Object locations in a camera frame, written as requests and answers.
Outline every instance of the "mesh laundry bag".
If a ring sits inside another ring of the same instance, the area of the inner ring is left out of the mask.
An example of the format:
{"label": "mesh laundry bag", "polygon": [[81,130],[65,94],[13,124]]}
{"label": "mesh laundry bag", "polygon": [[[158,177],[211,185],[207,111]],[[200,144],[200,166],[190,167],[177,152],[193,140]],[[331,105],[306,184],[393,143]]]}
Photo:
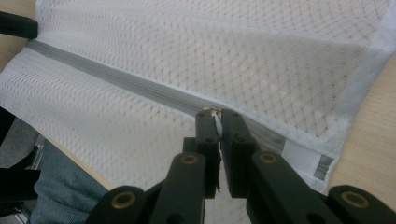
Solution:
{"label": "mesh laundry bag", "polygon": [[[37,1],[39,36],[0,76],[0,106],[142,189],[166,176],[196,112],[231,108],[323,191],[396,48],[395,17],[395,1]],[[206,223],[248,222],[226,191]]]}

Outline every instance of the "zipper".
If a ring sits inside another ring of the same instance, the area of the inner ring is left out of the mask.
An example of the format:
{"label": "zipper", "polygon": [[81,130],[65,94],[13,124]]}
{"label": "zipper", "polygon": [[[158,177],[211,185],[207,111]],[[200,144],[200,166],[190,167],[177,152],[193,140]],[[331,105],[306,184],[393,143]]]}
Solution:
{"label": "zipper", "polygon": [[[81,72],[100,78],[126,91],[141,95],[159,104],[169,106],[194,117],[204,108],[210,108],[212,112],[221,118],[220,108],[227,108],[227,106],[166,87],[156,82],[143,79],[142,77],[132,76],[131,74],[107,67],[103,64],[96,63],[36,40],[29,41],[26,47],[48,58],[70,65]],[[286,142],[285,137],[271,131],[252,119],[244,117],[244,120],[261,149],[270,149],[282,153]]]}

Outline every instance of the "table surface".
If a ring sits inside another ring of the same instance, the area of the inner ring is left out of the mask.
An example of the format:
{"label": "table surface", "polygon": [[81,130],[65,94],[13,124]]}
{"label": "table surface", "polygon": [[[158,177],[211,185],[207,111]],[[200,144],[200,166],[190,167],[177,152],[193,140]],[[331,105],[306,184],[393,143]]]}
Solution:
{"label": "table surface", "polygon": [[[35,0],[2,0],[0,10],[33,18]],[[25,39],[0,35],[0,72],[25,44]],[[388,61],[361,104],[330,187],[348,184],[365,189],[396,210],[395,147],[396,55]],[[84,166],[77,158],[68,156]],[[110,188],[88,167],[83,168]]]}

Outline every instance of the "person's leg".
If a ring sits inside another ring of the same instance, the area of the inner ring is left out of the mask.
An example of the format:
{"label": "person's leg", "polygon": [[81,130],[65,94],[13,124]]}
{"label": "person's leg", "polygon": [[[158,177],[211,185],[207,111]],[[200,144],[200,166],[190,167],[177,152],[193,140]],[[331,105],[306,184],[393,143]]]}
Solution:
{"label": "person's leg", "polygon": [[28,223],[85,223],[107,190],[48,141],[41,162],[37,207]]}

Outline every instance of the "wooden table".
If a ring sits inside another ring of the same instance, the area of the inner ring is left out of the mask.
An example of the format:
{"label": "wooden table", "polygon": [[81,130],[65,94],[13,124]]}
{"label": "wooden table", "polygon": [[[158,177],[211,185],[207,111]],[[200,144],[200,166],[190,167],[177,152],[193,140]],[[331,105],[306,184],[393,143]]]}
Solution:
{"label": "wooden table", "polygon": [[[35,0],[2,0],[0,10],[33,18]],[[0,71],[25,43],[22,38],[0,35]],[[78,159],[69,157],[111,188]],[[330,186],[343,184],[365,189],[396,210],[396,55],[370,89],[345,142]]]}

